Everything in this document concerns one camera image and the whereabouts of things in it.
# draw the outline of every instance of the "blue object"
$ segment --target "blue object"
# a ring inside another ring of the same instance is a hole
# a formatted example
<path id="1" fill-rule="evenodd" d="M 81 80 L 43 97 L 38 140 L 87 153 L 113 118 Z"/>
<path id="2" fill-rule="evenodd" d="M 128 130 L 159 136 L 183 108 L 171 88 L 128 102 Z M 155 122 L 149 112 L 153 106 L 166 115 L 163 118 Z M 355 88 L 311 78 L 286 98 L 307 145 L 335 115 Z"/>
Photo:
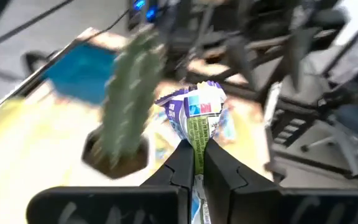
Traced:
<path id="1" fill-rule="evenodd" d="M 139 0 L 135 2 L 135 10 L 141 10 L 142 7 L 145 5 L 145 0 Z"/>
<path id="2" fill-rule="evenodd" d="M 150 8 L 147 12 L 146 12 L 146 19 L 148 21 L 152 21 L 155 18 L 155 8 Z"/>
<path id="3" fill-rule="evenodd" d="M 195 216 L 200 212 L 200 198 L 193 191 L 191 196 L 191 223 L 195 222 Z"/>
<path id="4" fill-rule="evenodd" d="M 51 79 L 59 94 L 100 105 L 104 100 L 104 84 L 114 72 L 114 59 L 114 52 L 80 44 L 44 75 Z"/>

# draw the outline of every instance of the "cable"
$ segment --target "cable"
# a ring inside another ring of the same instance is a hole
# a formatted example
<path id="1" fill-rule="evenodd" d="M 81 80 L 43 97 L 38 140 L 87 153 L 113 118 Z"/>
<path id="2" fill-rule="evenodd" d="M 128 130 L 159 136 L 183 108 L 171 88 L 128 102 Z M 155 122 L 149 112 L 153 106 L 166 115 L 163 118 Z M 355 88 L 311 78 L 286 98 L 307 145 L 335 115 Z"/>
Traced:
<path id="1" fill-rule="evenodd" d="M 22 24 L 20 26 L 17 26 L 13 30 L 10 30 L 6 34 L 0 36 L 0 44 L 3 43 L 4 41 L 6 41 L 7 39 L 13 37 L 14 35 L 22 32 L 23 30 L 29 28 L 30 26 L 34 25 L 38 21 L 41 21 L 42 19 L 46 18 L 47 16 L 51 15 L 55 11 L 57 11 L 57 10 L 61 9 L 62 7 L 68 5 L 69 3 L 72 3 L 73 1 L 74 0 L 65 0 L 62 3 L 57 4 L 56 6 L 46 10 L 45 12 L 43 12 L 41 14 L 39 14 L 38 16 L 34 17 L 33 19 L 25 22 L 24 24 Z"/>
<path id="2" fill-rule="evenodd" d="M 95 34 L 93 34 L 93 35 L 87 37 L 87 38 L 85 38 L 84 40 L 82 40 L 82 42 L 88 42 L 89 40 L 91 40 L 91 39 L 93 39 L 93 38 L 99 36 L 100 34 L 103 34 L 103 33 L 107 32 L 107 31 L 109 31 L 109 30 L 112 29 L 115 25 L 117 25 L 117 23 L 118 23 L 122 18 L 124 18 L 124 16 L 125 16 L 126 14 L 128 14 L 128 12 L 129 12 L 129 9 L 126 9 L 125 12 L 122 13 L 110 26 L 108 26 L 107 28 L 105 28 L 105 29 L 103 29 L 103 30 L 101 30 L 101 31 L 99 31 L 99 32 L 97 32 L 97 33 L 95 33 Z"/>

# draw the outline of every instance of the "floor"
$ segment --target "floor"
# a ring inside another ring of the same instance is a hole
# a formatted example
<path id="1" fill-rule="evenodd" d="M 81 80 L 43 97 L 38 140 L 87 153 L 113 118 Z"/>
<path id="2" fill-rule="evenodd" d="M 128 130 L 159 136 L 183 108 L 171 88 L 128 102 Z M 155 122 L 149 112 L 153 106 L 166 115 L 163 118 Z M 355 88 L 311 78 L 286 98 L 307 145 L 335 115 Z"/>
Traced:
<path id="1" fill-rule="evenodd" d="M 0 18 L 0 35 L 37 14 L 46 11 L 61 1 L 62 0 L 12 1 L 11 5 Z M 345 0 L 342 5 L 348 5 L 348 8 L 350 6 L 357 8 L 352 2 L 353 1 Z M 125 1 L 75 0 L 52 16 L 47 17 L 36 25 L 1 44 L 0 99 L 8 94 L 25 78 L 26 72 L 21 64 L 21 55 L 24 52 L 29 50 L 51 52 L 62 48 L 87 27 L 95 27 L 99 29 L 107 27 L 120 13 L 123 12 L 124 7 Z M 339 44 L 346 43 L 347 39 L 354 33 L 354 31 L 351 31 L 350 29 L 357 29 L 358 13 L 352 13 L 350 15 L 353 16 L 353 23 L 349 26 L 350 28 L 345 30 L 345 35 L 340 36 L 337 41 Z M 118 34 L 125 34 L 124 25 L 124 22 L 118 23 L 112 31 Z M 314 53 L 311 59 L 315 62 L 317 69 L 322 70 L 325 63 L 335 56 L 339 49 L 340 47 L 334 47 L 329 51 Z M 304 144 L 302 141 L 312 141 L 313 138 L 318 138 L 319 134 L 322 132 L 324 132 L 324 130 L 319 130 L 318 127 L 311 129 L 305 136 L 305 139 L 296 142 L 296 144 L 287 150 L 292 151 L 293 153 L 299 153 L 299 146 Z M 316 153 L 319 154 L 318 157 L 320 158 L 323 157 L 331 162 L 339 161 L 338 163 L 341 163 L 340 158 L 338 159 L 335 152 L 312 152 L 312 156 L 315 156 Z M 349 182 L 332 174 L 324 174 L 320 170 L 313 170 L 310 167 L 294 164 L 293 162 L 286 160 L 281 160 L 280 162 L 288 168 L 288 178 L 282 182 L 282 185 L 286 187 L 358 187 L 357 182 Z"/>

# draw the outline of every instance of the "chair wheel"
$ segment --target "chair wheel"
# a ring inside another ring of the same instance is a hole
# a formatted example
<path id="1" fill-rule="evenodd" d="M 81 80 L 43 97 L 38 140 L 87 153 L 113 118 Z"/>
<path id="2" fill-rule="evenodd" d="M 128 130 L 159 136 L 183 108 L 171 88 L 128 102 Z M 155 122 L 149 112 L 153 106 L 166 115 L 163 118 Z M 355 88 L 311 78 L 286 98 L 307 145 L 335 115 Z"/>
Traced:
<path id="1" fill-rule="evenodd" d="M 302 152 L 308 152 L 309 151 L 309 147 L 307 145 L 303 145 L 301 146 L 301 151 Z"/>

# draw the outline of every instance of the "snack bag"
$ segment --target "snack bag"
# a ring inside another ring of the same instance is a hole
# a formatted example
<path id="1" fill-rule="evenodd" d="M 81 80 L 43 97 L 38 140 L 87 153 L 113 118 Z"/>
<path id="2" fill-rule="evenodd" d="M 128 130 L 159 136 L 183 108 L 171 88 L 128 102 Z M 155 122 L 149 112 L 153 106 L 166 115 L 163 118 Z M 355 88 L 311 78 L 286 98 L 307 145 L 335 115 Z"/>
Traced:
<path id="1" fill-rule="evenodd" d="M 179 137 L 187 139 L 195 150 L 194 188 L 201 200 L 204 223 L 209 222 L 203 188 L 205 146 L 214 136 L 227 142 L 236 138 L 234 122 L 224 106 L 225 100 L 226 94 L 220 85 L 207 81 L 174 91 L 155 102 L 165 108 L 168 120 Z"/>

